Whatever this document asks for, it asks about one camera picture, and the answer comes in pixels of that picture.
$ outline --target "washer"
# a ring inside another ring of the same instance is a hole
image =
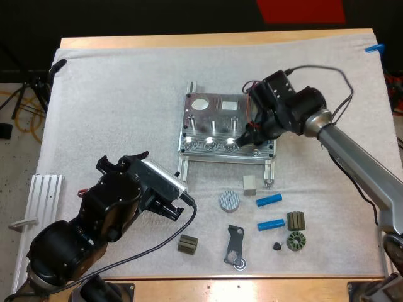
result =
[[[241,264],[239,266],[236,266],[234,264],[234,269],[237,271],[243,271],[246,268],[246,260],[244,258],[241,258]]]

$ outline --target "cable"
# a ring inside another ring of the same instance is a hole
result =
[[[246,89],[246,86],[249,84],[251,84],[251,87]],[[242,87],[242,93],[247,95],[246,98],[246,121],[253,127],[256,127],[256,123],[252,122],[252,107],[251,107],[251,97],[249,95],[249,93],[251,92],[251,89],[257,84],[260,83],[260,81],[258,80],[249,80],[247,81],[243,87]]]
[[[9,98],[7,98],[7,100],[0,106],[0,109],[1,109],[2,107],[4,107],[13,97],[16,97],[16,94],[17,94],[19,91],[21,91],[21,90],[22,90],[22,88],[19,88],[19,89],[17,89],[17,90],[16,90],[15,92],[13,92],[13,93],[10,93],[10,92],[7,92],[7,91],[0,91],[0,94],[9,96]],[[30,98],[30,99],[27,99],[27,98],[24,98],[24,97],[21,98],[23,101],[25,101],[25,103],[21,103],[22,106],[26,106],[26,107],[28,107],[28,108],[31,108],[31,109],[35,110],[36,112],[30,111],[30,110],[27,110],[27,109],[24,109],[24,108],[18,108],[18,109],[17,109],[17,112],[16,112],[16,118],[15,118],[14,122],[15,122],[15,126],[17,127],[17,129],[19,129],[20,132],[22,132],[22,133],[31,133],[32,136],[34,137],[34,139],[35,139],[38,143],[42,143],[42,140],[41,140],[41,139],[38,137],[38,135],[35,133],[35,131],[40,127],[40,125],[42,124],[42,121],[43,121],[43,116],[42,116],[41,114],[38,114],[39,112],[42,112],[41,109],[40,109],[40,107],[39,107],[39,105],[36,105],[36,104],[33,102],[33,100],[34,100],[35,98],[36,98],[36,96],[33,96],[33,97]],[[28,112],[31,112],[31,113],[32,113],[31,123],[30,123],[30,129],[29,129],[29,130],[28,130],[28,129],[24,129],[24,128],[22,128],[22,127],[20,126],[20,123],[19,123],[19,119],[18,119],[18,118],[19,118],[19,116],[20,116],[20,111],[21,111],[21,110],[25,110],[25,111],[28,111]],[[37,126],[35,126],[35,117],[36,117],[36,115],[39,115],[39,117],[40,117],[39,123],[38,123]]]
[[[365,197],[363,191],[361,190],[361,188],[359,187],[359,185],[357,184],[357,182],[351,177],[351,175],[349,175],[349,174],[347,173],[347,171],[346,171],[343,167],[341,167],[341,165],[336,161],[336,159],[333,157],[333,155],[331,155],[331,154],[329,153],[329,156],[330,156],[330,158],[332,159],[332,161],[334,162],[334,164],[335,164],[336,166],[338,166],[339,169],[340,169],[344,174],[346,174],[346,176],[348,177],[348,179],[354,184],[354,187],[357,189],[357,191],[358,191],[358,193],[361,195],[361,197],[362,197],[367,203],[369,203],[370,205],[372,205],[372,208],[373,208],[373,219],[375,220],[375,224],[378,226],[378,213],[377,213],[377,208],[375,207],[373,201],[371,201],[371,200],[369,200],[367,197]]]
[[[41,296],[36,293],[15,293],[7,296],[6,299],[4,299],[4,302],[12,302],[12,300],[19,297],[41,297]]]
[[[346,82],[347,86],[350,89],[350,94],[343,102],[341,102],[339,104],[339,106],[337,106],[337,108],[334,110],[334,112],[332,114],[332,121],[333,121],[335,116],[336,116],[336,114],[341,110],[342,107],[344,107],[344,109],[342,110],[342,112],[340,113],[338,118],[336,118],[336,120],[333,122],[334,124],[336,124],[340,120],[340,118],[344,114],[344,112],[347,110],[348,106],[350,105],[351,100],[353,99],[353,95],[354,95],[353,86],[350,84],[349,80],[347,79],[346,74],[339,68],[335,68],[335,67],[331,67],[331,66],[323,66],[323,65],[301,65],[301,66],[296,66],[294,68],[287,69],[286,71],[284,71],[284,73],[286,75],[290,75],[295,70],[302,69],[302,68],[318,68],[318,69],[333,70],[333,71],[339,72],[342,75],[344,81]]]
[[[165,239],[159,245],[156,245],[155,247],[152,247],[151,249],[145,250],[144,252],[141,252],[141,253],[139,253],[137,255],[133,255],[133,256],[131,256],[129,258],[120,260],[118,262],[115,262],[115,263],[112,263],[112,264],[110,264],[108,266],[105,266],[105,267],[103,267],[101,269],[98,269],[97,271],[94,271],[94,272],[92,272],[92,273],[90,273],[90,274],[88,274],[88,275],[86,275],[84,277],[81,277],[77,281],[74,281],[74,282],[72,282],[72,283],[70,283],[70,284],[68,284],[68,285],[66,285],[66,286],[64,286],[62,288],[58,288],[55,291],[49,292],[48,294],[51,295],[51,294],[55,294],[55,293],[59,293],[61,291],[64,291],[64,290],[66,290],[68,288],[71,288],[71,287],[73,287],[73,286],[75,286],[77,284],[82,283],[83,281],[85,281],[85,280],[87,280],[89,278],[94,277],[95,275],[101,274],[102,272],[105,272],[108,269],[112,269],[112,268],[114,268],[116,266],[120,266],[120,265],[125,264],[127,262],[130,262],[130,261],[133,261],[133,260],[138,259],[140,257],[143,257],[143,256],[145,256],[145,255],[147,255],[147,254],[149,254],[151,252],[154,252],[154,251],[160,249],[161,247],[163,247],[164,245],[166,245],[167,243],[169,243],[170,241],[172,241],[172,239],[174,239],[176,236],[178,236],[180,233],[182,233],[185,230],[185,228],[187,228],[190,225],[190,223],[195,219],[195,216],[196,216],[196,213],[197,213],[197,205],[195,203],[195,200],[192,197],[190,197],[189,195],[188,195],[188,197],[190,198],[190,200],[193,201],[193,203],[191,204],[191,206],[193,208],[193,213],[192,213],[191,217],[178,231],[173,233],[173,235],[171,235],[170,237]]]

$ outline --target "blue cylinder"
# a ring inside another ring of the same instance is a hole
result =
[[[258,223],[258,230],[264,231],[264,230],[270,230],[272,228],[281,228],[283,226],[285,226],[284,219],[277,219],[277,220]]]
[[[280,200],[283,200],[283,196],[281,196],[280,193],[277,193],[277,194],[256,200],[256,204],[258,206],[265,206],[266,204],[276,203],[277,201],[280,201]]]

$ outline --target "wooden table edge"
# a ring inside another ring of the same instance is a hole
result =
[[[89,36],[62,38],[60,48],[138,48],[257,45],[340,35],[373,33],[370,28],[342,30],[260,31],[253,33],[206,33],[197,35]]]

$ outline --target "red object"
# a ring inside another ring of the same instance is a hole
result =
[[[345,23],[342,0],[257,0],[266,23]]]

